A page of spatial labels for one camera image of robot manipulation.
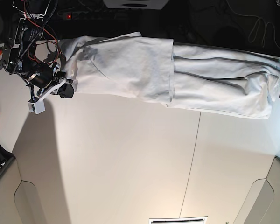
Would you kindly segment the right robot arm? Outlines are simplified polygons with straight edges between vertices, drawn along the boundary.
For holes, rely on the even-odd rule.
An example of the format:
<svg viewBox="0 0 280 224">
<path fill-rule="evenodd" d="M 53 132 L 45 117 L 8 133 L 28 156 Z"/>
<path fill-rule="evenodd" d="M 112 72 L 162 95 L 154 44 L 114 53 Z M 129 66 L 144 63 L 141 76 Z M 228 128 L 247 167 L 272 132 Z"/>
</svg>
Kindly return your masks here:
<svg viewBox="0 0 280 224">
<path fill-rule="evenodd" d="M 9 40 L 1 49 L 2 68 L 10 75 L 18 75 L 29 88 L 31 103 L 40 100 L 45 93 L 61 98 L 72 98 L 73 81 L 66 78 L 60 65 L 65 64 L 65 55 L 53 30 L 47 25 L 54 15 L 58 2 L 56 0 L 15 0 L 12 6 L 19 11 L 17 28 L 10 28 Z M 48 35 L 47 40 L 56 50 L 45 60 L 35 55 L 38 41 Z"/>
</svg>

